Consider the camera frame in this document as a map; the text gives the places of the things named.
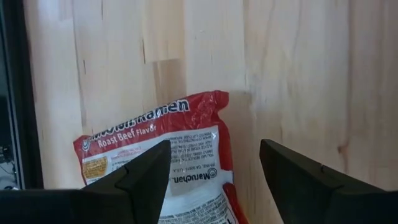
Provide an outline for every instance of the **nutrition label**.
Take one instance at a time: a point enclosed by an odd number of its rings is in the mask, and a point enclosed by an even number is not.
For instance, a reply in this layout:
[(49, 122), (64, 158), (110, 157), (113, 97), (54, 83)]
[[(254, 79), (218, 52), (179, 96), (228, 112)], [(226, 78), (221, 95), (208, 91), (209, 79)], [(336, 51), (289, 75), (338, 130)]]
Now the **nutrition label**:
[(236, 224), (224, 194), (188, 212), (160, 217), (158, 224)]
[(185, 194), (215, 178), (220, 170), (218, 127), (170, 133), (170, 193)]

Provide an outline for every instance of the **wood grain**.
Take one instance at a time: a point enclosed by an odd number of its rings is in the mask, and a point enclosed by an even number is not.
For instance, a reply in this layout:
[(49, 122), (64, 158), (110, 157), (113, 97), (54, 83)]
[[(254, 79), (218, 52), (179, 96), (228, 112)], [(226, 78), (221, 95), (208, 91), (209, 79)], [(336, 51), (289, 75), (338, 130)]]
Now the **wood grain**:
[(81, 187), (72, 141), (175, 98), (221, 112), (251, 223), (282, 223), (258, 159), (274, 139), (398, 189), (395, 0), (25, 0), (47, 188)]

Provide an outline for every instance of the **wooden surface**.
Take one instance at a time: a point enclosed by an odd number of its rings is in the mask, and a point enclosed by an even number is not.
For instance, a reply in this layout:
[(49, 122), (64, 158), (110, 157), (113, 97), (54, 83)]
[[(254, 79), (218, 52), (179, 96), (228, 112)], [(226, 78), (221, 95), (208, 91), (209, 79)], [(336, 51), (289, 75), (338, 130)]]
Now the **wooden surface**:
[(83, 185), (79, 135), (220, 89), (251, 223), (282, 223), (261, 138), (398, 189), (397, 10), (396, 0), (25, 0), (45, 186)]

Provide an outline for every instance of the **yellow label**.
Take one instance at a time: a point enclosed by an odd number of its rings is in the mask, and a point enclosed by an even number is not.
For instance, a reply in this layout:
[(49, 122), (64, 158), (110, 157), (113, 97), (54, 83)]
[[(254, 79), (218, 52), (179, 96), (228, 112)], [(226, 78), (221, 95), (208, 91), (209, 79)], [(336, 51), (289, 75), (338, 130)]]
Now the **yellow label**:
[(106, 159), (106, 157), (84, 162), (83, 175), (86, 177), (86, 179), (102, 177), (105, 175), (107, 165), (108, 160)]

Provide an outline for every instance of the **red plastic wrapper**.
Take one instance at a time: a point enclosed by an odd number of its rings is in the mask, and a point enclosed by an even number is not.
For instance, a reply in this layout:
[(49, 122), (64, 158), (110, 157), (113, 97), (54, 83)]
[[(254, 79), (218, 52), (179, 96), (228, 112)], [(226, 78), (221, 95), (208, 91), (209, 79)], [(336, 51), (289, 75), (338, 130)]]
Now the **red plastic wrapper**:
[(228, 128), (218, 116), (229, 95), (209, 91), (160, 106), (73, 145), (90, 184), (162, 140), (172, 146), (159, 224), (246, 224), (233, 185)]

